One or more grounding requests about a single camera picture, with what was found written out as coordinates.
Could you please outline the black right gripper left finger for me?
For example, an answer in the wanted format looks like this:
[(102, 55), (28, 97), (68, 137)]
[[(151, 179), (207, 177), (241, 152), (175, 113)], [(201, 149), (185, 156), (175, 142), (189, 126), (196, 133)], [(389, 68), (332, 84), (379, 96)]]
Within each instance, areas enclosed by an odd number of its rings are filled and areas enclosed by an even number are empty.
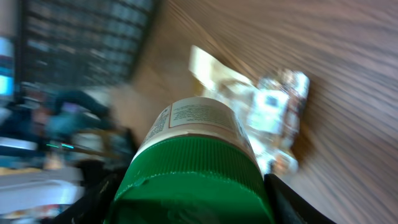
[(41, 223), (102, 224), (122, 179), (123, 175), (116, 173), (107, 176), (64, 212)]

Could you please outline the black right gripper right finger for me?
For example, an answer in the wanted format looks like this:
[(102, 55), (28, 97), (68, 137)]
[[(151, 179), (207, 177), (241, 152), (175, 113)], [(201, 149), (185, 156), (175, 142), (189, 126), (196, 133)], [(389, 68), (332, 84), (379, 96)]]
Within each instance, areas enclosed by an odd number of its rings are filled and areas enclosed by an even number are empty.
[(278, 224), (335, 224), (274, 174), (264, 176), (275, 222)]

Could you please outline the green lid jar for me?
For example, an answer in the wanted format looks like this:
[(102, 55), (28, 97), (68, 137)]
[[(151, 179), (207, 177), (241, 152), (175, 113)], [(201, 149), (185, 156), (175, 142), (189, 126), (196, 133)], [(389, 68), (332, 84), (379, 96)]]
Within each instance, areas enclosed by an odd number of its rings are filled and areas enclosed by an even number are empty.
[(273, 223), (248, 136), (220, 101), (172, 103), (148, 132), (106, 223)]

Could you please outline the clear brown snack bag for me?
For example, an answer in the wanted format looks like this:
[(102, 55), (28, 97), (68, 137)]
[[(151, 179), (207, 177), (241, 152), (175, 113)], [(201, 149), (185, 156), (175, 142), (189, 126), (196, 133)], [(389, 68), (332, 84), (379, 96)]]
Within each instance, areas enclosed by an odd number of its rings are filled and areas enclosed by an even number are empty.
[(299, 163), (291, 147), (310, 87), (303, 72), (278, 69), (254, 83), (195, 45), (189, 70), (200, 84), (200, 96), (218, 100), (236, 113), (263, 174), (297, 172)]

